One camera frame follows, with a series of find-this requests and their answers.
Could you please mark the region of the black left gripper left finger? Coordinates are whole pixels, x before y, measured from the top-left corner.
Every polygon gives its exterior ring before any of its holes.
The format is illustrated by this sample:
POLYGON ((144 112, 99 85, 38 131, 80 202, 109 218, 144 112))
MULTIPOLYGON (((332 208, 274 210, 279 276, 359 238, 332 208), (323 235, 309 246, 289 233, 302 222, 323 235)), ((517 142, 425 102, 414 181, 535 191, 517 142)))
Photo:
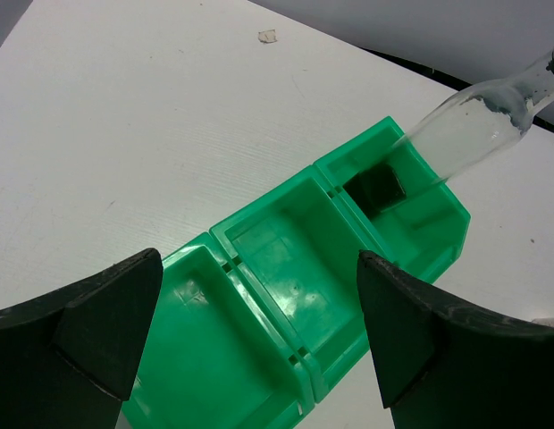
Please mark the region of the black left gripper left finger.
POLYGON ((0 428, 113 428, 130 399, 163 279, 144 249, 0 310, 0 428))

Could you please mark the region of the glass bottle with dark sauce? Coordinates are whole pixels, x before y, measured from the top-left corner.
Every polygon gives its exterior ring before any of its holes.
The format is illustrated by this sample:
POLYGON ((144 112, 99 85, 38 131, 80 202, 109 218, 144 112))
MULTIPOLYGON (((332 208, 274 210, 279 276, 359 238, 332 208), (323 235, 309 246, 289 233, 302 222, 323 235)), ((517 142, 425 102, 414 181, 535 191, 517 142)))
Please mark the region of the glass bottle with dark sauce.
POLYGON ((366 214, 387 211, 514 146, 553 102, 554 47, 518 74, 449 97, 344 189, 366 214))

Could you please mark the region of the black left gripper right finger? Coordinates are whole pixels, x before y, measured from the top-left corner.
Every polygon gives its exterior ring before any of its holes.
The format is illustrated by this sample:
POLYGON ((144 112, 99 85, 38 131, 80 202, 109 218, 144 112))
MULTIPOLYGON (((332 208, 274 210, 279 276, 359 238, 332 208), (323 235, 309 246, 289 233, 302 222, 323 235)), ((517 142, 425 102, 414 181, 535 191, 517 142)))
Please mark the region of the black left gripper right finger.
POLYGON ((479 307, 369 250, 357 291, 397 428, 554 428, 554 327, 479 307))

